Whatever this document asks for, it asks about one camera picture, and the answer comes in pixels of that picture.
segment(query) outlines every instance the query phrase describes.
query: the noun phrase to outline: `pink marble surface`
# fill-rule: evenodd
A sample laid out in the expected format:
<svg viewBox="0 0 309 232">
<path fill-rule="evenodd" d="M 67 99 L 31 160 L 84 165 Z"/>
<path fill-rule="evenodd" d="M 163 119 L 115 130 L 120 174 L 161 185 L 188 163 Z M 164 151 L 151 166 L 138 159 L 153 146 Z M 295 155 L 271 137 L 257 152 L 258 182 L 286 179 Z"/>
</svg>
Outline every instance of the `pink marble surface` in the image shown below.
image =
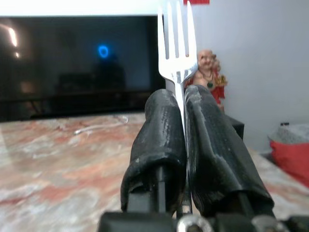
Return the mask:
<svg viewBox="0 0 309 232">
<path fill-rule="evenodd" d="M 0 231 L 91 232 L 120 209 L 120 185 L 143 114 L 0 124 Z M 103 125 L 75 135 L 78 129 Z M 280 218 L 309 215 L 309 190 L 252 152 Z"/>
</svg>

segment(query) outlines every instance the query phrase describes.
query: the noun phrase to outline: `figurine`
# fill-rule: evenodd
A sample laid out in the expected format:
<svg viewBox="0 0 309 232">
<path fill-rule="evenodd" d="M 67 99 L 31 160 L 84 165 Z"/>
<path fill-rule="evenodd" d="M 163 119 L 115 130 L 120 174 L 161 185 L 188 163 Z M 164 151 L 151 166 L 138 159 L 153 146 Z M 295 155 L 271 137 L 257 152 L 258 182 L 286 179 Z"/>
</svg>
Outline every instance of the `figurine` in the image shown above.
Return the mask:
<svg viewBox="0 0 309 232">
<path fill-rule="evenodd" d="M 227 85 L 227 80 L 224 75 L 220 74 L 221 66 L 217 56 L 211 50 L 202 50 L 198 56 L 198 71 L 189 80 L 188 85 L 202 85 L 208 88 L 215 98 L 219 108 L 224 112 L 224 106 L 220 99 L 224 99 L 224 87 Z"/>
</svg>

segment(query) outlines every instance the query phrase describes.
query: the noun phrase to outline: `red cushion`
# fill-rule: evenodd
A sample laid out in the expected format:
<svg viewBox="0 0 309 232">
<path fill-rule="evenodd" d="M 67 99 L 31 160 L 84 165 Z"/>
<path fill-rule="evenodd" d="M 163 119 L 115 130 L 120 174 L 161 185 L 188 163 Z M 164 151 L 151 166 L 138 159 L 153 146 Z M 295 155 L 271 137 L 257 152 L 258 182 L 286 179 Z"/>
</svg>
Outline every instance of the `red cushion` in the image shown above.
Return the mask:
<svg viewBox="0 0 309 232">
<path fill-rule="evenodd" d="M 309 143 L 282 144 L 271 141 L 270 146 L 276 164 L 309 187 Z"/>
</svg>

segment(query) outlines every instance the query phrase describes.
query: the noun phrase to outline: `black tv screen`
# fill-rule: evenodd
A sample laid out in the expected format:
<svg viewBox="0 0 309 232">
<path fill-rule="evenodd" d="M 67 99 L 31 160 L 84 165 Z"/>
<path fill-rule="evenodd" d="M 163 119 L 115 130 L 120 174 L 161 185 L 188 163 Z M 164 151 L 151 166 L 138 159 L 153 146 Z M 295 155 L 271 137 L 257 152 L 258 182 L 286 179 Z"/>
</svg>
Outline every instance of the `black tv screen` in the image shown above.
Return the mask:
<svg viewBox="0 0 309 232">
<path fill-rule="evenodd" d="M 142 110 L 164 87 L 155 16 L 0 18 L 0 120 Z"/>
</svg>

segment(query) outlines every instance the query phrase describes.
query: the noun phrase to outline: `silver fork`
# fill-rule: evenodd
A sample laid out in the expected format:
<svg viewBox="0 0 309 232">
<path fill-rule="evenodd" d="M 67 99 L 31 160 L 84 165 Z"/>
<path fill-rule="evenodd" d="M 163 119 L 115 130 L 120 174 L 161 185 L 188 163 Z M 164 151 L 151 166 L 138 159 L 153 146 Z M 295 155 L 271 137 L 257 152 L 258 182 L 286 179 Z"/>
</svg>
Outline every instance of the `silver fork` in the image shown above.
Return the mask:
<svg viewBox="0 0 309 232">
<path fill-rule="evenodd" d="M 165 39 L 163 31 L 162 9 L 158 12 L 158 49 L 159 49 L 159 72 L 165 78 L 175 84 L 175 95 L 178 107 L 182 116 L 183 132 L 185 134 L 184 119 L 184 90 L 185 80 L 197 71 L 197 43 L 195 38 L 195 29 L 193 23 L 193 15 L 191 4 L 188 1 L 187 6 L 188 20 L 188 48 L 189 56 L 185 55 L 185 45 L 183 38 L 183 20 L 179 1 L 177 2 L 177 25 L 178 25 L 178 52 L 179 57 L 175 53 L 174 30 L 172 21 L 172 7 L 168 2 L 168 30 L 169 30 L 169 58 L 166 59 Z"/>
</svg>

